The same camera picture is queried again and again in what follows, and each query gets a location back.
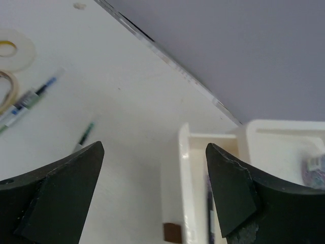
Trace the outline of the white top drawer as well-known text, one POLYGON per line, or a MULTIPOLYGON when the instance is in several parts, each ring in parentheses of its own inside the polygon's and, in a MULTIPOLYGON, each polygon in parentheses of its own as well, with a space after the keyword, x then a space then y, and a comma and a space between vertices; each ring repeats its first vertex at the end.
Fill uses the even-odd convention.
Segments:
POLYGON ((160 165, 165 243, 208 243, 206 147, 220 146, 238 156, 234 134, 198 134, 184 124, 168 142, 160 165))

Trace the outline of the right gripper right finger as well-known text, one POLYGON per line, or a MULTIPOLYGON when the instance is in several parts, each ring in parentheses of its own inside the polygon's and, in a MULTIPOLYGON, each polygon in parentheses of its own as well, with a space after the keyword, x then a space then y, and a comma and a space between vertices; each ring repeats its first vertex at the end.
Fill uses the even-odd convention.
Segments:
POLYGON ((323 190, 275 177, 213 143, 206 159, 228 243, 324 243, 323 190))

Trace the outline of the dark green pen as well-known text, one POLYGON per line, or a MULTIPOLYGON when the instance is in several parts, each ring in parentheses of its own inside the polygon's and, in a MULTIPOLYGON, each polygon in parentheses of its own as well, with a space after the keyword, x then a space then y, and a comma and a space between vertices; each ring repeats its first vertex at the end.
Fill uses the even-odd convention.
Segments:
POLYGON ((89 137, 89 134, 93 130, 94 125, 95 125, 94 121, 92 121, 92 122, 90 122, 88 124, 86 130, 83 132, 81 138, 78 140, 78 142, 77 142, 76 146, 74 147, 72 153, 75 153, 75 152, 79 151, 83 147, 84 143, 86 142, 86 140, 89 137))

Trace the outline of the paper clip jar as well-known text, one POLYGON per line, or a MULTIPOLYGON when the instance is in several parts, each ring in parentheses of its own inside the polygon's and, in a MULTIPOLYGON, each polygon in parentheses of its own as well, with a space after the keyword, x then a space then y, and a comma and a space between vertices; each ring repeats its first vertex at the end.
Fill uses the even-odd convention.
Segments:
POLYGON ((324 190, 324 154, 306 158, 301 169, 305 186, 324 190))

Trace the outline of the purple pen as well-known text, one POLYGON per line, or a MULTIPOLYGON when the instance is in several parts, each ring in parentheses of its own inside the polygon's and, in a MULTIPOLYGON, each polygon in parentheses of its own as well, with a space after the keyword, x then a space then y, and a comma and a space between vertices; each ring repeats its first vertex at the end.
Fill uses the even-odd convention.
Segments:
POLYGON ((207 175, 207 229, 208 229, 208 244, 215 243, 214 233, 214 200, 210 178, 207 175))

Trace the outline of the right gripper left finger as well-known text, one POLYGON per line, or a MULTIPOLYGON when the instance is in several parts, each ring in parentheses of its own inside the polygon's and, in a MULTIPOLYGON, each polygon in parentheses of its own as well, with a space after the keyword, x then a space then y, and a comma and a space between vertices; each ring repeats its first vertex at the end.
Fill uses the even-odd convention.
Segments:
POLYGON ((79 243, 104 154, 97 141, 1 180, 1 243, 79 243))

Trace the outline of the white drawer storage box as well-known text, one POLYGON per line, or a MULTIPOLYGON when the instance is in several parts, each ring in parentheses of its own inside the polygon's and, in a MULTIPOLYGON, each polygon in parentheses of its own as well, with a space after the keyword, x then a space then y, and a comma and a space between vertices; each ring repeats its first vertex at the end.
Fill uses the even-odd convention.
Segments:
POLYGON ((323 122, 257 119, 233 132, 240 160, 299 185, 303 163, 324 154, 323 122))

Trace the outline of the white tape roll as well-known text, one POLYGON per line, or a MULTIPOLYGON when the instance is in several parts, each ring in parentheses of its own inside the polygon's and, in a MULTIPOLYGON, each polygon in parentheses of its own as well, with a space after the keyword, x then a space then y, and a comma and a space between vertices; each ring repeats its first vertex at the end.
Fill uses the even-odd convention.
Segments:
POLYGON ((12 46, 12 52, 1 54, 1 70, 18 72, 28 68, 37 52, 34 43, 26 35, 14 30, 1 28, 1 46, 12 46))

